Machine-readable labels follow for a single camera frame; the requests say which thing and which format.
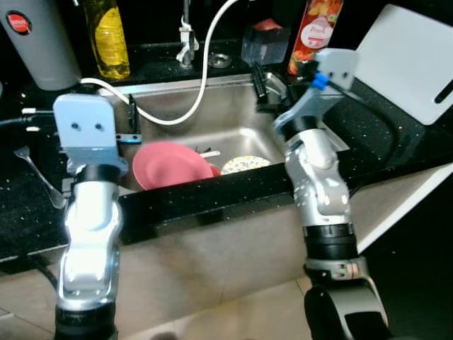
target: gray thermos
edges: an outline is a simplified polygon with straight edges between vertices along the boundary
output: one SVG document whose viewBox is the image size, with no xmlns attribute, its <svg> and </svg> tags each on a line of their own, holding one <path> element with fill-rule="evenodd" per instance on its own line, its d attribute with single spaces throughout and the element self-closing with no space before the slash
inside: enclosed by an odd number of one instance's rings
<svg viewBox="0 0 453 340">
<path fill-rule="evenodd" d="M 62 90 L 79 82 L 55 0 L 0 0 L 0 22 L 41 89 Z"/>
</svg>

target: white cutting board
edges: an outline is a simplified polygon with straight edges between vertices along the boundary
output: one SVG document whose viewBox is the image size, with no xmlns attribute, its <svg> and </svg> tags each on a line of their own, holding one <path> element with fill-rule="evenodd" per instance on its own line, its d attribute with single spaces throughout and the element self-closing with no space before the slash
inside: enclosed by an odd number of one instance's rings
<svg viewBox="0 0 453 340">
<path fill-rule="evenodd" d="M 453 79 L 453 28 L 387 5 L 360 43 L 356 77 L 422 124 L 433 124 L 451 105 L 435 97 Z"/>
</svg>

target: sink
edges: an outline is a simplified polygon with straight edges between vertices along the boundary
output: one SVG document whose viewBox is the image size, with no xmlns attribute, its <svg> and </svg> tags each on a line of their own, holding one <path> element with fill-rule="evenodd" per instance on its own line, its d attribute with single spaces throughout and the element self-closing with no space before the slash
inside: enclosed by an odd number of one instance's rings
<svg viewBox="0 0 453 340">
<path fill-rule="evenodd" d="M 198 93 L 200 81 L 175 81 L 160 84 L 123 86 L 117 89 L 132 94 L 137 105 L 160 119 L 177 118 L 188 111 Z M 100 94 L 109 98 L 115 109 L 117 133 L 131 133 L 127 106 L 106 90 Z M 272 129 L 273 117 L 257 113 L 256 95 L 250 75 L 224 76 L 208 79 L 203 100 L 195 114 L 184 123 L 162 126 L 150 123 L 142 116 L 139 126 L 142 145 L 156 141 L 180 143 L 199 152 L 218 150 L 221 155 L 208 162 L 222 168 L 230 159 L 252 155 L 271 164 L 283 162 L 284 145 Z M 336 151 L 347 149 L 341 139 L 323 126 Z M 132 164 L 140 144 L 121 144 L 120 154 Z M 130 171 L 121 183 L 133 191 L 142 190 Z"/>
</svg>

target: cooking oil bottle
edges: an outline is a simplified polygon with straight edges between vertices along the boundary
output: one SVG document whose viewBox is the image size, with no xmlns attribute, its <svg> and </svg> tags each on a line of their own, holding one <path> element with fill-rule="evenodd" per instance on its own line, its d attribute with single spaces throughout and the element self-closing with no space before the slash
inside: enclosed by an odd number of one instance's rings
<svg viewBox="0 0 453 340">
<path fill-rule="evenodd" d="M 84 0 L 83 4 L 99 72 L 111 79 L 129 76 L 129 57 L 116 0 Z"/>
</svg>

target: black countertop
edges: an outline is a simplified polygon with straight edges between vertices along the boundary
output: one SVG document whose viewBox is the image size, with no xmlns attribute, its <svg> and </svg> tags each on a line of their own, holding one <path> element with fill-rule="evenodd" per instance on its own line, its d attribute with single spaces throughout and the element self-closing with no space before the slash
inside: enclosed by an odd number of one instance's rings
<svg viewBox="0 0 453 340">
<path fill-rule="evenodd" d="M 217 51 L 228 53 L 229 48 L 228 44 L 223 44 Z M 173 61 L 172 53 L 167 55 L 163 51 L 150 59 L 142 52 L 132 50 L 131 60 L 138 60 L 136 64 L 139 67 L 132 69 L 134 76 L 121 84 L 197 77 L 196 69 L 181 69 Z M 232 68 L 214 70 L 210 76 L 241 73 L 248 73 L 248 67 L 234 58 Z M 91 89 L 77 87 L 70 91 Z M 382 158 L 391 145 L 388 128 L 367 109 L 347 98 L 330 110 L 325 122 L 350 147 L 338 154 L 341 175 L 350 188 L 364 179 L 375 183 L 453 162 L 453 135 L 441 125 L 421 125 L 358 80 L 352 91 L 386 114 L 399 131 L 400 143 L 391 160 L 382 166 Z M 41 91 L 31 81 L 19 89 L 6 87 L 0 98 L 0 119 L 17 116 L 22 107 L 50 108 L 63 92 L 67 91 Z M 33 160 L 57 187 L 67 176 L 64 171 L 66 157 L 59 153 L 58 138 L 52 130 L 39 133 L 2 131 L 0 142 L 3 164 L 0 169 L 0 271 L 12 273 L 27 269 L 17 261 L 21 255 L 58 248 L 67 243 L 64 213 L 50 205 L 42 184 L 12 151 L 24 144 L 29 145 Z M 274 164 L 126 195 L 120 198 L 120 204 L 125 214 L 120 238 L 123 244 L 129 244 L 276 205 L 292 204 L 292 184 L 284 165 Z"/>
</svg>

